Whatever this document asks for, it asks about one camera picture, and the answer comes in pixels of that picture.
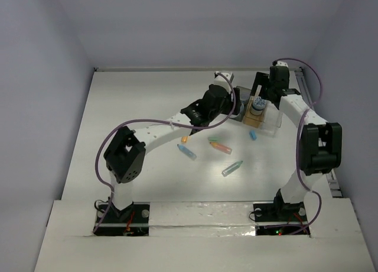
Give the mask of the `clear plastic bin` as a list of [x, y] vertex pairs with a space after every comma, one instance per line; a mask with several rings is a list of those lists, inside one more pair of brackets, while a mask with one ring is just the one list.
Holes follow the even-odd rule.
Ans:
[[263, 121], [259, 130], [268, 136], [274, 137], [282, 125], [282, 112], [275, 105], [269, 103], [263, 113]]

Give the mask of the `wooden bin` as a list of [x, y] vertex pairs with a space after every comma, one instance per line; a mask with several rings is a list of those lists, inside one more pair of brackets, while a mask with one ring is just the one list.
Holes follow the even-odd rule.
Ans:
[[247, 110], [246, 110], [246, 113], [243, 117], [243, 120], [242, 122], [245, 124], [245, 125], [248, 125], [248, 126], [251, 126], [251, 127], [254, 127], [254, 128], [259, 128], [259, 125], [260, 123], [263, 121], [263, 113], [259, 116], [256, 116], [256, 115], [252, 115], [250, 113], [250, 106], [251, 106], [251, 103], [253, 101], [253, 98], [254, 96], [252, 96], [252, 90], [251, 90], [251, 93], [250, 93], [250, 101], [247, 105]]

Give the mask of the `orange pencil-shaped case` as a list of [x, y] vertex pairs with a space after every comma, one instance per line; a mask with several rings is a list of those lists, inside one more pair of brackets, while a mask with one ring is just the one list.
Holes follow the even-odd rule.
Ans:
[[222, 153], [225, 153], [225, 154], [231, 154], [232, 153], [232, 149], [228, 146], [223, 145], [223, 144], [220, 144], [220, 143], [217, 143], [217, 142], [210, 142], [210, 145], [214, 149], [221, 151]]

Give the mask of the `small blue eraser cap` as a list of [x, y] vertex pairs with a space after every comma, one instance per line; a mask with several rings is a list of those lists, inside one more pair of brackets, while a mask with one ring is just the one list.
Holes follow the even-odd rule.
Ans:
[[252, 139], [253, 141], [256, 141], [257, 136], [256, 136], [256, 133], [254, 132], [254, 130], [251, 130], [251, 131], [249, 132], [249, 135], [250, 135], [250, 137], [251, 137], [251, 139]]

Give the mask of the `dark grey plastic bin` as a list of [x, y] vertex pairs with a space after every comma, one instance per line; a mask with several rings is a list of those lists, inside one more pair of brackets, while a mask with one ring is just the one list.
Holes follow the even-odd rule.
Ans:
[[247, 110], [247, 105], [250, 101], [251, 90], [241, 86], [236, 86], [236, 89], [239, 91], [240, 109], [239, 114], [234, 117], [234, 120], [242, 122]]

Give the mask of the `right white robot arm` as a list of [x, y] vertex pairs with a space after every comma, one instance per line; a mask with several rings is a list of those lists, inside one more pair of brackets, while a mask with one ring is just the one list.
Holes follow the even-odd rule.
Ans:
[[276, 60], [269, 73], [257, 73], [253, 88], [261, 87], [259, 96], [270, 102], [296, 126], [296, 169], [280, 188], [271, 207], [264, 213], [285, 220], [301, 207], [304, 197], [325, 174], [341, 164], [342, 134], [339, 123], [330, 123], [309, 106], [296, 89], [289, 88], [289, 67]]

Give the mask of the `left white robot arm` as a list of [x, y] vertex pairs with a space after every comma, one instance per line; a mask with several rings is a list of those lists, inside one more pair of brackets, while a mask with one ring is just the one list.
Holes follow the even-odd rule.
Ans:
[[145, 156], [152, 150], [176, 138], [194, 135], [208, 129], [220, 114], [234, 115], [240, 111], [240, 90], [226, 90], [211, 84], [204, 96], [172, 116], [167, 124], [153, 121], [141, 129], [127, 126], [117, 130], [108, 145], [104, 158], [114, 188], [110, 214], [123, 222], [130, 217], [132, 181], [142, 171]]

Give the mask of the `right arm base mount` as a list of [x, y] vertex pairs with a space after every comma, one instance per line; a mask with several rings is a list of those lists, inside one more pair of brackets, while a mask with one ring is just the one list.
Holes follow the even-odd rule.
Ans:
[[248, 218], [257, 225], [257, 235], [310, 235], [304, 202], [284, 202], [281, 190], [272, 202], [255, 203]]

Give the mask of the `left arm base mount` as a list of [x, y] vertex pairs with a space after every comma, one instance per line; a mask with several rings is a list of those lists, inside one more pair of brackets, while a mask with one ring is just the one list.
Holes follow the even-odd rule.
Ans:
[[96, 220], [93, 234], [100, 237], [146, 237], [149, 235], [149, 203], [133, 203], [124, 210], [113, 205], [107, 211], [108, 201], [96, 200]]

